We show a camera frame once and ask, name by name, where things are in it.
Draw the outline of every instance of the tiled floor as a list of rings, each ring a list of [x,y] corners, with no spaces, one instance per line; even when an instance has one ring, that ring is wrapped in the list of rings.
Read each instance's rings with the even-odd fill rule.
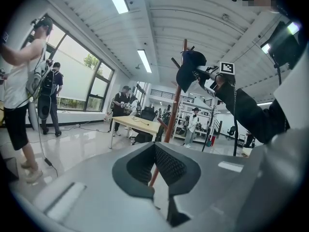
[[[59,138],[55,137],[53,128],[50,129],[50,134],[41,135],[42,147],[45,156],[52,162],[57,169],[58,175],[61,176],[65,171],[75,166],[79,162],[99,154],[103,154],[111,151],[108,148],[108,142],[110,141],[109,133],[102,133],[99,131],[108,131],[108,123],[93,123],[81,126],[81,128],[71,129],[75,126],[62,127],[62,135]],[[115,136],[113,140],[113,149],[117,150],[130,146],[130,140],[125,137],[126,130],[120,126],[119,132],[121,136]],[[24,155],[22,150],[14,151],[10,142],[9,135],[6,129],[0,129],[0,153],[3,158],[16,157],[17,167],[19,173],[19,180],[11,184],[12,189],[17,190],[29,201],[32,201],[36,195],[49,183],[57,178],[56,171],[49,167],[44,162],[44,156],[42,154],[40,146],[40,138],[38,132],[32,129],[27,129],[28,138],[33,147],[36,160],[39,167],[43,170],[43,177],[40,178],[34,184],[27,184],[24,181],[24,177],[28,174],[27,170],[23,170],[18,164],[24,161]],[[170,143],[175,145],[182,145],[183,140],[171,139]],[[202,150],[203,144],[193,143],[192,147],[188,150]],[[205,147],[204,152],[233,155],[234,141],[228,141],[223,135],[216,140],[214,147]],[[238,148],[237,156],[240,156],[241,149]],[[168,204],[168,187],[163,178],[159,176],[154,184],[155,195],[154,204],[161,209],[164,217],[167,215]]]

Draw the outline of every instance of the sneaker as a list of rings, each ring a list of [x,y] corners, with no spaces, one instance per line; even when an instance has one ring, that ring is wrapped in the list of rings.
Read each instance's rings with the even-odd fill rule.
[[[34,183],[38,180],[43,175],[43,172],[38,169],[36,171],[33,171],[30,175],[26,177],[26,182],[27,183]]]
[[[62,132],[61,132],[61,131],[60,131],[60,132],[56,132],[56,133],[55,133],[56,137],[60,136],[61,134],[62,134]]]
[[[25,161],[25,162],[21,163],[20,166],[22,168],[25,168],[25,169],[26,168],[31,168],[31,165],[30,165],[30,163],[28,161]]]
[[[49,132],[49,129],[48,129],[48,128],[46,128],[46,130],[43,130],[43,134],[44,134],[44,135],[47,135],[48,132]]]

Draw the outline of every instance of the chair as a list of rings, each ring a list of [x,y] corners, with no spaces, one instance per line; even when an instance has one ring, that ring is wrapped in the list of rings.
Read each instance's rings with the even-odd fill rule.
[[[235,126],[232,126],[230,128],[230,130],[227,130],[227,134],[229,134],[229,136],[225,136],[227,139],[229,139],[230,137],[232,137],[235,134],[236,128]]]
[[[153,121],[155,118],[155,108],[145,107],[144,110],[142,110],[142,112],[140,113],[140,117],[149,121]],[[153,136],[151,134],[134,128],[132,128],[132,130],[138,133],[136,137],[130,137],[134,138],[134,142],[132,143],[132,145],[134,145],[136,142],[145,143],[152,141]]]

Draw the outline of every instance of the black shorts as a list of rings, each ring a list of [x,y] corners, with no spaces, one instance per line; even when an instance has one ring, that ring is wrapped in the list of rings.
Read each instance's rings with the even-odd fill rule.
[[[26,112],[28,104],[16,109],[4,108],[5,127],[8,129],[14,150],[19,150],[28,143],[26,133]]]

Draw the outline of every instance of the railing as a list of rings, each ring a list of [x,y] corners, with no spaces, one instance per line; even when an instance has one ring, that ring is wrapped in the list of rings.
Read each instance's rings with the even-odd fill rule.
[[[220,122],[216,119],[216,121],[214,122],[214,128],[219,131],[219,127],[220,127]]]
[[[212,105],[212,99],[209,99],[209,100],[204,100],[204,103],[207,105],[207,106],[210,106]]]
[[[150,95],[159,96],[159,97],[171,99],[171,100],[175,99],[175,94],[163,92],[163,91],[155,90],[155,89],[151,90]],[[183,100],[185,102],[190,102],[190,103],[193,103],[193,101],[194,101],[193,98],[182,96],[182,95],[180,96],[180,100]]]

